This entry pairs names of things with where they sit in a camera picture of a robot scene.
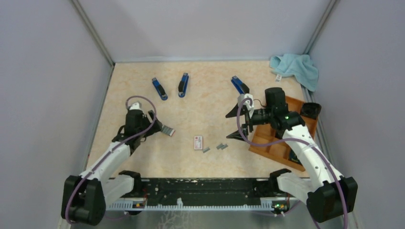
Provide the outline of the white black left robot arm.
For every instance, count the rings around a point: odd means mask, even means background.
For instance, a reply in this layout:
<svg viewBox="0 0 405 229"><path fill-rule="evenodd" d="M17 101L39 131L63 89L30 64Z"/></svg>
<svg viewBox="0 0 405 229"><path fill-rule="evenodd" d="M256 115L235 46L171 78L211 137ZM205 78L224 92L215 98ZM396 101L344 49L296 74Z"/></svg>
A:
<svg viewBox="0 0 405 229"><path fill-rule="evenodd" d="M161 130L156 110L147 114L140 108L130 108L125 123L111 140L105 153L90 168L79 175L70 175L64 182L61 217L69 224L95 226L104 217L106 207L125 194L136 198L143 184L136 172L122 171L111 175L140 146L141 140Z"/></svg>

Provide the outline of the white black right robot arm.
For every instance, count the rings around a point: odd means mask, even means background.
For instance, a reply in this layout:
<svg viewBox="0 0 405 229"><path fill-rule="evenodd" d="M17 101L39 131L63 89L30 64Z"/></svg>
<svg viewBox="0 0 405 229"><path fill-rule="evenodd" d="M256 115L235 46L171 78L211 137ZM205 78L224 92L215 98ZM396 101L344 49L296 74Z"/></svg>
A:
<svg viewBox="0 0 405 229"><path fill-rule="evenodd" d="M357 182L352 177L345 177L325 157L302 116L289 109L282 88L266 89L265 99L266 106L256 109L251 94L239 94L235 107L225 116L236 117L238 130L235 138L256 147L286 143L305 168L309 180L287 169L278 170L269 178L270 193L280 197L286 192L296 197L318 223L343 216L347 228L348 213L352 212L356 200ZM281 135L279 140L266 144L248 140L247 135L255 125L266 124Z"/></svg>

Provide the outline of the blue black stapler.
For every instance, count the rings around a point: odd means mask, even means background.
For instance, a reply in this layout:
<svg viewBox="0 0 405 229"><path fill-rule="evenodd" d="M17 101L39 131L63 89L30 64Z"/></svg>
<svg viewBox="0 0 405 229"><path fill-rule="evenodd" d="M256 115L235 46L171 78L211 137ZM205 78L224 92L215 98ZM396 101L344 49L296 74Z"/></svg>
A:
<svg viewBox="0 0 405 229"><path fill-rule="evenodd" d="M186 95L186 90L188 86L189 74L183 73L183 76L178 85L178 96L183 98Z"/></svg>
<svg viewBox="0 0 405 229"><path fill-rule="evenodd" d="M166 94L163 86L159 83L159 81L157 80L157 78L153 78L152 79L152 84L155 87L159 97L161 98L161 100L165 101L168 99L168 95Z"/></svg>

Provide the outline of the silver staple strip box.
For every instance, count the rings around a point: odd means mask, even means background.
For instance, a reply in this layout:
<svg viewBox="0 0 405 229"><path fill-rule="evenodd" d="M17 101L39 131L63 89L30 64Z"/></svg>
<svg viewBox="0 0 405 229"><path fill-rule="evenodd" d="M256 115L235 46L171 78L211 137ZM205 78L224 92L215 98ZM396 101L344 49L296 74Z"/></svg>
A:
<svg viewBox="0 0 405 229"><path fill-rule="evenodd" d="M165 134L165 135L168 135L168 136L172 137L174 135L174 133L175 133L175 130L173 128L171 128L171 127L166 126L166 125L162 125L161 132L163 134Z"/></svg>

